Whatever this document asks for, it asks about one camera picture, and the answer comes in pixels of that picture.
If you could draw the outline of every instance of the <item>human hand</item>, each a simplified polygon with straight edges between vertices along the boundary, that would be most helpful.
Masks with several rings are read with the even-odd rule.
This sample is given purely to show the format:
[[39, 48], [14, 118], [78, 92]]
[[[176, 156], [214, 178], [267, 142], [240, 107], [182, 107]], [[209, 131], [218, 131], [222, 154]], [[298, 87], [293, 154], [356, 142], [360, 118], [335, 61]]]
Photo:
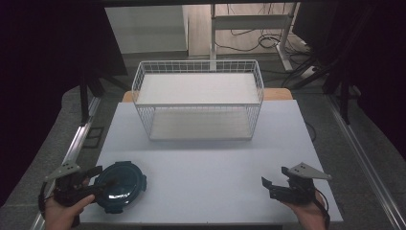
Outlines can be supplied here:
[[45, 203], [45, 229], [46, 230], [69, 230], [75, 216], [83, 212], [83, 208], [95, 199], [94, 195], [89, 195], [81, 199], [71, 207], [60, 205], [53, 197], [47, 199]]
[[[316, 199], [325, 206], [319, 192], [316, 192]], [[285, 202], [282, 202], [282, 204], [292, 209], [296, 217], [298, 217], [299, 223], [305, 230], [326, 230], [325, 217], [322, 211], [313, 202], [306, 205], [296, 205]]]

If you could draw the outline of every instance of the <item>desk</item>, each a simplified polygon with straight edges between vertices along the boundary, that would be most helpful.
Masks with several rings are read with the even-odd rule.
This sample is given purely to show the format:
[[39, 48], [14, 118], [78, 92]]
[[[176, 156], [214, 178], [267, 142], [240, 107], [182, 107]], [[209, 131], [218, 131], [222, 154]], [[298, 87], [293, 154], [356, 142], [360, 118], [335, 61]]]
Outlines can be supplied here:
[[[287, 98], [286, 89], [266, 89]], [[82, 222], [125, 224], [282, 224], [295, 215], [269, 198], [262, 176], [287, 186], [281, 166], [322, 166], [294, 100], [264, 102], [252, 141], [149, 141], [132, 103], [119, 103], [97, 165], [130, 160], [147, 176], [147, 190], [119, 215], [90, 205]], [[341, 215], [328, 183], [315, 180], [327, 197], [331, 221]]]

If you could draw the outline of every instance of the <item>wire basket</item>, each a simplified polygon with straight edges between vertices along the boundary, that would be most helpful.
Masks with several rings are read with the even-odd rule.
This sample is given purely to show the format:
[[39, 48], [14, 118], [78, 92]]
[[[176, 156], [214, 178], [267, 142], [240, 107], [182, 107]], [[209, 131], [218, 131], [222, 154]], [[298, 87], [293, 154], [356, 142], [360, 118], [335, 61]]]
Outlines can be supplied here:
[[255, 60], [142, 61], [132, 98], [151, 140], [251, 140], [263, 82]]

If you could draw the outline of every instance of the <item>white table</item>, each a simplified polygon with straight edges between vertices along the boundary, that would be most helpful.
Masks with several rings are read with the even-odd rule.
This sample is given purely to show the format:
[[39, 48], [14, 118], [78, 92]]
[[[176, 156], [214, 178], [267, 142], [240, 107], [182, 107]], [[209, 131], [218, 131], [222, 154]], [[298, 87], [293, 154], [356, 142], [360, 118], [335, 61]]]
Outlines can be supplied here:
[[[149, 141], [133, 103], [119, 103], [97, 165], [132, 161], [147, 176], [147, 190], [118, 215], [97, 204], [82, 222], [127, 224], [283, 224], [290, 209], [269, 198], [261, 177], [288, 186], [281, 166], [301, 162], [323, 170], [296, 101], [263, 102], [252, 141]], [[315, 180], [342, 221], [328, 183]]]

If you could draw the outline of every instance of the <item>white wall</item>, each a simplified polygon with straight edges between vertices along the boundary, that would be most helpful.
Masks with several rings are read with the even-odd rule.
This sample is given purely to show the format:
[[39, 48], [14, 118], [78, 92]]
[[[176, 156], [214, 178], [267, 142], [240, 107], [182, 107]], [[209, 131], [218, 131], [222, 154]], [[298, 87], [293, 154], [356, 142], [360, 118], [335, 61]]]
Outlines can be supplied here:
[[105, 11], [122, 54], [187, 50], [182, 6]]

